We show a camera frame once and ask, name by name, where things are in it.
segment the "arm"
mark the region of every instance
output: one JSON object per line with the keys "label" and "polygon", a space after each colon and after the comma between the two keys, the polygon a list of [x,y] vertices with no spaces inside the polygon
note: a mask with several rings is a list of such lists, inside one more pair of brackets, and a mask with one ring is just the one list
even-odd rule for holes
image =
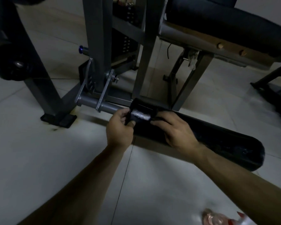
{"label": "arm", "polygon": [[128,108],[118,110],[107,127],[107,147],[53,198],[20,225],[94,224],[111,179],[133,140],[135,122],[124,125]]}
{"label": "arm", "polygon": [[281,189],[215,154],[199,143],[189,125],[173,112],[159,112],[169,145],[202,170],[256,224],[281,224]]}

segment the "floor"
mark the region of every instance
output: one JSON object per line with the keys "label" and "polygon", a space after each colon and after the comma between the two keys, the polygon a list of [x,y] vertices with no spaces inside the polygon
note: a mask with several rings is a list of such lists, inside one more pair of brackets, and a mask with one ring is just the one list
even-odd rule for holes
{"label": "floor", "polygon": [[[19,7],[21,19],[60,95],[78,82],[78,66],[86,56],[83,21]],[[156,39],[142,94],[165,99],[168,74],[182,49]],[[178,90],[190,69],[183,63]],[[250,86],[265,73],[213,60],[180,112],[253,136],[266,149],[255,174],[281,187],[281,119]],[[129,71],[119,87],[132,90]],[[69,129],[41,122],[42,109],[23,82],[0,79],[0,225],[16,224],[77,175],[106,146],[105,126],[111,117],[82,106]],[[171,150],[136,137],[126,151],[108,189],[98,218],[100,225],[201,224],[211,208],[237,219],[240,211],[194,165],[163,155]]]}

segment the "black wire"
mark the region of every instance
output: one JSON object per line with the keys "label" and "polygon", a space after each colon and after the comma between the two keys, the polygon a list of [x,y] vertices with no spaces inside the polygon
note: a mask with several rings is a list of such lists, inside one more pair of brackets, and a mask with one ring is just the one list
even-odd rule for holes
{"label": "black wire", "polygon": [[172,45],[172,44],[170,44],[169,47],[168,47],[168,52],[167,52],[167,54],[168,54],[168,59],[170,59],[170,58],[169,58],[169,48],[170,48],[171,45]]}

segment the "metal tube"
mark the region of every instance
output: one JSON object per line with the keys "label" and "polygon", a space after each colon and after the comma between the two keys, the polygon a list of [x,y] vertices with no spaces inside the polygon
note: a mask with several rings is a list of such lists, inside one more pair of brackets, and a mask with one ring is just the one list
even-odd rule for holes
{"label": "metal tube", "polygon": [[[77,105],[85,105],[92,108],[96,108],[99,99],[87,96],[85,92],[82,92],[77,100]],[[101,111],[104,111],[109,114],[114,114],[118,109],[122,109],[122,107],[114,105],[109,102],[102,102],[101,103]]]}

